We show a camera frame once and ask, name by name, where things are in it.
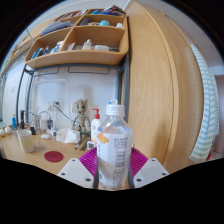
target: red object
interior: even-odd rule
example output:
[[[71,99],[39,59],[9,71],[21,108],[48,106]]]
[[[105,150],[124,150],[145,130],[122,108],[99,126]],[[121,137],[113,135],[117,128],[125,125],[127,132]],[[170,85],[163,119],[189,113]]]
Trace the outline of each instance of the red object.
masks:
[[[95,119],[100,119],[99,109],[92,109],[92,110],[96,110],[96,114],[95,114],[94,118]]]
[[[57,151],[50,151],[44,154],[44,158],[49,162],[59,162],[63,159],[63,154]]]

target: red circle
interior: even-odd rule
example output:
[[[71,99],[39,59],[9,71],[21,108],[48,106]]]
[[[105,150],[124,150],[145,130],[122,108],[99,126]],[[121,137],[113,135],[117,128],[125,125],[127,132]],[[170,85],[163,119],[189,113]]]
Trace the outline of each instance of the red circle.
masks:
[[[63,159],[63,154],[57,151],[50,151],[44,154],[44,158],[49,162],[58,162]]]

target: figurine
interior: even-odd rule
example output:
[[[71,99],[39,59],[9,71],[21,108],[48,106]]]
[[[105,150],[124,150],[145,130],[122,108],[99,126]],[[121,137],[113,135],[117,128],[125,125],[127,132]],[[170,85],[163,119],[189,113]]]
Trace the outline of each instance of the figurine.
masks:
[[[78,115],[75,118],[74,122],[73,122],[73,128],[76,131],[81,131],[81,132],[85,132],[86,131],[86,127],[85,127],[85,121],[88,121],[89,127],[90,127],[90,120],[88,118],[88,116],[86,116],[84,113],[86,111],[86,107],[87,107],[87,99],[83,100],[83,99],[79,99],[77,101],[77,111],[78,111]]]

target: bottle cap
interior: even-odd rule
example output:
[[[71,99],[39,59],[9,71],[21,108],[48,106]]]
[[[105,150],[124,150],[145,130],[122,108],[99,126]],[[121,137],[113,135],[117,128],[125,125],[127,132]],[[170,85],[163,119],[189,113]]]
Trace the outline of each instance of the bottle cap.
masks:
[[[96,114],[95,114],[94,118],[95,119],[100,119],[99,109],[92,109],[92,110],[96,110]]]
[[[125,117],[124,105],[118,105],[117,100],[110,101],[106,108],[106,115]]]

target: mug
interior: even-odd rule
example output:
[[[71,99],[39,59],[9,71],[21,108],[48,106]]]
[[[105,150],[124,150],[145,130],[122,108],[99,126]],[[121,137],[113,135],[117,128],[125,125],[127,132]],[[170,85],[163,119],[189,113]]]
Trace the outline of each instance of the mug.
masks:
[[[107,20],[102,20],[99,25],[100,26],[109,26],[110,23]]]
[[[32,139],[32,132],[29,130],[20,130],[17,132],[20,146],[25,153],[33,152],[34,143]]]

